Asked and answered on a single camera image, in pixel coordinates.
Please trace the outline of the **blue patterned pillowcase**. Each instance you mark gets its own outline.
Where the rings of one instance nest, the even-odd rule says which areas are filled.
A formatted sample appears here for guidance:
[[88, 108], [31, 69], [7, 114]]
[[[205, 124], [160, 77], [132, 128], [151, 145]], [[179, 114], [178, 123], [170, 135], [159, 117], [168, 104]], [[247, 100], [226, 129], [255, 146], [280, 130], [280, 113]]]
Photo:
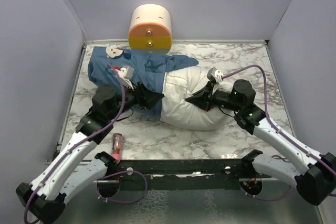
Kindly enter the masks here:
[[135, 49], [95, 46], [88, 63], [89, 80], [97, 86], [139, 82], [150, 91], [164, 94], [164, 98], [149, 110], [136, 109], [154, 119], [165, 122], [188, 121], [198, 118], [199, 108], [185, 101], [200, 77], [198, 61], [185, 55], [163, 55]]

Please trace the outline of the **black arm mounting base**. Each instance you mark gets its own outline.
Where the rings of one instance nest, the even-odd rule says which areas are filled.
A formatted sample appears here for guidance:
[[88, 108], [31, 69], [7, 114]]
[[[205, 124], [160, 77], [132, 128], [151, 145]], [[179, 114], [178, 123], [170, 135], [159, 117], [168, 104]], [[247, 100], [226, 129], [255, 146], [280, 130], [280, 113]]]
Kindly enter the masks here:
[[239, 159], [160, 159], [108, 162], [106, 178], [98, 183], [103, 190], [239, 190], [240, 181], [259, 181], [252, 161], [262, 154], [253, 150]]

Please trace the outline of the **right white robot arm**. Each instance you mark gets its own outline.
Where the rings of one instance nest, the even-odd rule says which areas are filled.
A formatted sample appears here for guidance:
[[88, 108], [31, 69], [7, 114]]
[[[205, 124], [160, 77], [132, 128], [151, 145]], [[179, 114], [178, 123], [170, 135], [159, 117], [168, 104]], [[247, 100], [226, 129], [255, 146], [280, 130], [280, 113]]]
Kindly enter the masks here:
[[282, 163], [261, 151], [252, 151], [243, 158], [241, 171], [246, 177], [267, 175], [294, 187], [308, 203], [318, 206], [335, 190], [335, 155], [320, 152], [301, 143], [283, 130], [254, 103], [256, 92], [247, 80], [234, 82], [230, 93], [214, 91], [207, 85], [186, 101], [209, 111], [213, 107], [235, 113], [238, 126], [265, 141], [288, 160]]

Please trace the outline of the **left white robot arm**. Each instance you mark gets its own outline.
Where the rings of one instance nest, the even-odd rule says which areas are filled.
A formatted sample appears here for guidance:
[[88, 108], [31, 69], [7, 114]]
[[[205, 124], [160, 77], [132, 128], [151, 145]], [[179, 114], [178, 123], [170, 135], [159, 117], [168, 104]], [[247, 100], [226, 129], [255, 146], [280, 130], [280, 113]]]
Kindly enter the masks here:
[[54, 223], [76, 194], [97, 179], [112, 178], [117, 160], [107, 152], [98, 153], [77, 172], [75, 169], [110, 133], [120, 114], [134, 106], [151, 109], [163, 97], [140, 82], [134, 88], [122, 87], [120, 94], [112, 85], [98, 87], [92, 107], [80, 120], [67, 146], [31, 183], [17, 187], [16, 194], [25, 206], [24, 217], [31, 212], [37, 221]]

